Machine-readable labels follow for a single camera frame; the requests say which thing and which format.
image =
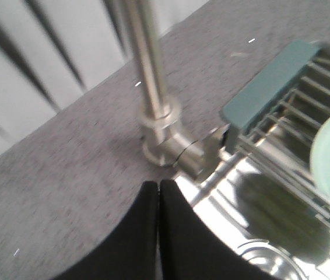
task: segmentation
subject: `teal rack handle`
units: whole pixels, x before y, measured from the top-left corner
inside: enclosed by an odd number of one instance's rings
[[[270,111],[319,50],[302,40],[291,42],[222,108],[221,117],[230,124],[226,139],[229,153],[235,152],[238,136],[248,133]]]

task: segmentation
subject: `sink strainer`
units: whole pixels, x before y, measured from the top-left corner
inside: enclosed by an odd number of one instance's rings
[[[283,280],[306,280],[301,268],[284,251],[267,240],[251,240],[237,249],[239,255],[261,270]]]

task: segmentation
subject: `speckled countertop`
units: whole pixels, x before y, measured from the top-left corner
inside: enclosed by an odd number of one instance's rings
[[[328,0],[211,0],[162,38],[168,83],[196,137],[289,42],[330,43]],[[141,152],[133,63],[0,157],[0,280],[49,279],[120,221],[142,182],[174,174]]]

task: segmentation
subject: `chrome pipe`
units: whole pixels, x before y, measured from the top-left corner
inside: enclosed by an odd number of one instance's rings
[[[150,3],[148,0],[117,0],[115,5],[136,60],[145,114],[154,120],[166,117],[171,108]]]

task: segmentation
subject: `stainless steel faucet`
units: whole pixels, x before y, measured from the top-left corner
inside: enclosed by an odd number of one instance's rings
[[[139,109],[143,152],[158,166],[174,166],[204,181],[220,162],[228,125],[198,141],[181,122],[181,104],[167,91],[161,50],[148,0],[111,1],[116,22],[127,34],[143,88]]]

